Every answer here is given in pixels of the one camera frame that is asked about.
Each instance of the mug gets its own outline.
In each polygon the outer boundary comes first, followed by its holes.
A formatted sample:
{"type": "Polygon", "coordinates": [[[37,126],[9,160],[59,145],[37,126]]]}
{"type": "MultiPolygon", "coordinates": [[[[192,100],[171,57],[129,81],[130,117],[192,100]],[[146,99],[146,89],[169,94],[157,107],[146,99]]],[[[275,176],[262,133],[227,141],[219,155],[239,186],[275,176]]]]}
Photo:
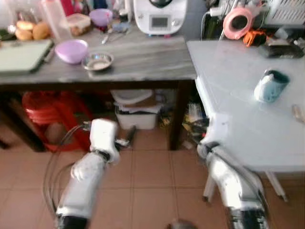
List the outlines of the mug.
{"type": "Polygon", "coordinates": [[[289,81],[288,76],[279,71],[266,70],[254,90],[254,96],[258,101],[273,103],[289,81]]]}

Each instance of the stainless steel bowl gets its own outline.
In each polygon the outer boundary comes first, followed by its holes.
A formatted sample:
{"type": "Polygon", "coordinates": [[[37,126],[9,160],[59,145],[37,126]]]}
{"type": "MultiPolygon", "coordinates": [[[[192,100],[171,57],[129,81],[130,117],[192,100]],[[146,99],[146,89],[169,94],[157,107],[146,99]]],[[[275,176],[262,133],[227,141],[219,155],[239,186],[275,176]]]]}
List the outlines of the stainless steel bowl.
{"type": "Polygon", "coordinates": [[[88,71],[100,71],[110,67],[112,62],[113,56],[108,53],[89,53],[81,64],[88,71]]]}

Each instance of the tiled floor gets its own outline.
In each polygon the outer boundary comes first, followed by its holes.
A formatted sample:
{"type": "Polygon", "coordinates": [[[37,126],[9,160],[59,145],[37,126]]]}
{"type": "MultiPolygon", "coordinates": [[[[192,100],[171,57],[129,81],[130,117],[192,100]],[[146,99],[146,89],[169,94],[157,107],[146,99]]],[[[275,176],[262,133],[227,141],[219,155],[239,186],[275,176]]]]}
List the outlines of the tiled floor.
{"type": "MultiPolygon", "coordinates": [[[[0,150],[0,229],[51,229],[53,220],[41,194],[50,153],[34,153],[6,127],[0,137],[11,145],[0,150]]],[[[211,204],[202,201],[207,170],[194,151],[167,151],[165,132],[140,131],[133,149],[121,152],[110,166],[96,201],[91,229],[164,229],[176,219],[200,229],[226,229],[217,192],[211,204]]],[[[63,166],[81,157],[65,152],[63,166]]],[[[305,183],[284,180],[289,203],[280,200],[268,182],[266,197],[272,229],[305,228],[305,183]]]]}

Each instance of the plastic bin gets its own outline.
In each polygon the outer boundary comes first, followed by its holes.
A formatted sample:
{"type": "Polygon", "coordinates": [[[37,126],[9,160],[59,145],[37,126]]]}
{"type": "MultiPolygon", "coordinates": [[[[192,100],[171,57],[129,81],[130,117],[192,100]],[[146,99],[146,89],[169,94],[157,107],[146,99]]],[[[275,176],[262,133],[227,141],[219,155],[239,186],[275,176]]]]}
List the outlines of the plastic bin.
{"type": "Polygon", "coordinates": [[[124,130],[130,129],[133,125],[137,129],[141,130],[151,130],[156,126],[157,114],[151,113],[134,113],[134,114],[122,114],[119,108],[115,108],[115,114],[118,118],[120,126],[124,130]]]}

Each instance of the purple bowl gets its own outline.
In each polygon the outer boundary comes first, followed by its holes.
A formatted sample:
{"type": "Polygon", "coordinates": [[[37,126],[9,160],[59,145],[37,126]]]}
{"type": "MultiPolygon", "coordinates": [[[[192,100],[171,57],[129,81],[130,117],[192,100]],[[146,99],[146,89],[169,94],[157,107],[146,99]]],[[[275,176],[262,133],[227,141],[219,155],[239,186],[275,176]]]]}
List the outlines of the purple bowl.
{"type": "Polygon", "coordinates": [[[113,13],[108,9],[97,9],[89,13],[89,17],[96,26],[102,27],[112,21],[113,13]]]}
{"type": "Polygon", "coordinates": [[[63,61],[77,64],[87,55],[88,44],[83,40],[68,40],[56,45],[55,52],[63,61]]]}

